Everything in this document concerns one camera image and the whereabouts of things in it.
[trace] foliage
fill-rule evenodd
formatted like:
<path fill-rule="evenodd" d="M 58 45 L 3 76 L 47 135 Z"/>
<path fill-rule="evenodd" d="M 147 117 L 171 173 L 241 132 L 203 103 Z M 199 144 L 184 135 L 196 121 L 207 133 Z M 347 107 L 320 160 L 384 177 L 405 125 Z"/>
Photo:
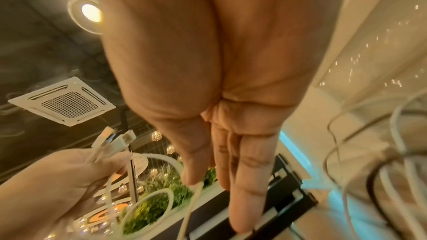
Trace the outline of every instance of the foliage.
<path fill-rule="evenodd" d="M 205 175 L 203 188 L 212 185 L 216 181 L 216 170 L 211 168 Z M 173 206 L 182 205 L 193 196 L 193 193 L 181 182 L 178 172 L 170 166 L 162 167 L 158 174 L 143 184 L 145 193 L 140 196 L 140 199 L 149 195 L 152 192 L 163 188 L 170 188 L 173 191 Z M 130 234 L 141 230 L 143 227 L 153 224 L 166 211 L 169 203 L 167 194 L 154 196 L 136 209 L 132 218 L 125 224 L 124 234 Z M 124 210 L 121 214 L 123 218 L 126 215 Z"/>

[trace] white ceiling vent panel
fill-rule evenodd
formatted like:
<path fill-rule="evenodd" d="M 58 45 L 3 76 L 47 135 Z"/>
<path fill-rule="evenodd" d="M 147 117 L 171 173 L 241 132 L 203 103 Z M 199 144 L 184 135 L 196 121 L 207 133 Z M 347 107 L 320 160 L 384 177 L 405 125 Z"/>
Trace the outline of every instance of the white ceiling vent panel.
<path fill-rule="evenodd" d="M 19 96 L 9 102 L 69 127 L 116 107 L 77 77 Z"/>

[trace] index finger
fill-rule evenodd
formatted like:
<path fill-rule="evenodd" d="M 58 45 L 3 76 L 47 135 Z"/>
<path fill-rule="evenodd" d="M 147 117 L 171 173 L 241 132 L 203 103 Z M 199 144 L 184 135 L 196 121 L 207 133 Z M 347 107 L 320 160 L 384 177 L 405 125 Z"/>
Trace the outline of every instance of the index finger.
<path fill-rule="evenodd" d="M 278 133 L 242 136 L 235 177 L 231 177 L 230 223 L 237 232 L 249 232 L 260 220 L 273 170 Z"/>

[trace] dark ceiling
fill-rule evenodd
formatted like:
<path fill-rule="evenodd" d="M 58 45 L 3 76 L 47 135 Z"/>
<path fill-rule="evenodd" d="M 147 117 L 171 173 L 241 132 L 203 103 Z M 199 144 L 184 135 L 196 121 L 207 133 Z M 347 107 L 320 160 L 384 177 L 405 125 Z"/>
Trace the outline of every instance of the dark ceiling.
<path fill-rule="evenodd" d="M 87 146 L 106 125 L 118 126 L 125 103 L 99 36 L 79 28 L 68 0 L 0 0 L 0 182 L 59 149 Z M 7 100 L 73 76 L 116 109 L 74 127 Z M 143 121 L 131 112 L 129 121 Z"/>

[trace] hand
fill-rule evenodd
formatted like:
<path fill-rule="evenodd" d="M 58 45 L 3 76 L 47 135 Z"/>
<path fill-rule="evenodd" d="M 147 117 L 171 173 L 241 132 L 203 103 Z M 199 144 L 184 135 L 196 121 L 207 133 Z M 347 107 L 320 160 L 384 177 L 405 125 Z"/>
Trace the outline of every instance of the hand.
<path fill-rule="evenodd" d="M 214 153 L 231 225 L 250 231 L 282 123 L 323 58 L 342 0 L 100 1 L 128 106 L 174 144 L 185 184 L 203 178 Z"/>
<path fill-rule="evenodd" d="M 125 172 L 131 158 L 122 152 L 84 164 L 91 151 L 58 151 L 2 184 L 0 239 L 43 239 L 59 222 L 78 218 L 113 173 Z"/>

